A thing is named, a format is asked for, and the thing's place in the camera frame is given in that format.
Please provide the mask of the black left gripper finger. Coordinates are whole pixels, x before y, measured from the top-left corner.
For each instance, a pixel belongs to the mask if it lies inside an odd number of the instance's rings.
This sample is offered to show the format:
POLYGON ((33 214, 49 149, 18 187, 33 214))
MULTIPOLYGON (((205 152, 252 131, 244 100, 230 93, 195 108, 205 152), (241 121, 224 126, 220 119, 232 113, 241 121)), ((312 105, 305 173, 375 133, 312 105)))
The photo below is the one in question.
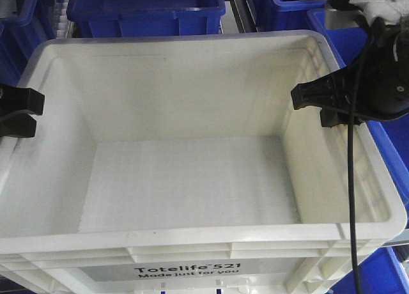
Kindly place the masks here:
POLYGON ((32 88, 1 86, 1 116, 12 114, 42 115, 44 95, 32 88))
POLYGON ((31 138, 36 133, 36 120, 28 114, 1 118, 1 137, 31 138))

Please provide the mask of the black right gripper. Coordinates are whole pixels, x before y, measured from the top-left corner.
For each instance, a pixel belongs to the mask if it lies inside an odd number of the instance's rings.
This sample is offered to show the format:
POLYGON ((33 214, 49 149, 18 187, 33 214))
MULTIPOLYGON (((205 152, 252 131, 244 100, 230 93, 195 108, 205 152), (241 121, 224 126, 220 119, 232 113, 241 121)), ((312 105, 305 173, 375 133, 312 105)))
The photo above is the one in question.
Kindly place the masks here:
POLYGON ((321 107, 322 127, 350 122, 348 99, 355 97, 354 121, 367 121, 367 110, 384 105, 390 111, 408 108, 408 38, 400 31, 375 36, 370 46, 346 68, 316 80, 298 83, 291 90, 294 110, 321 107))

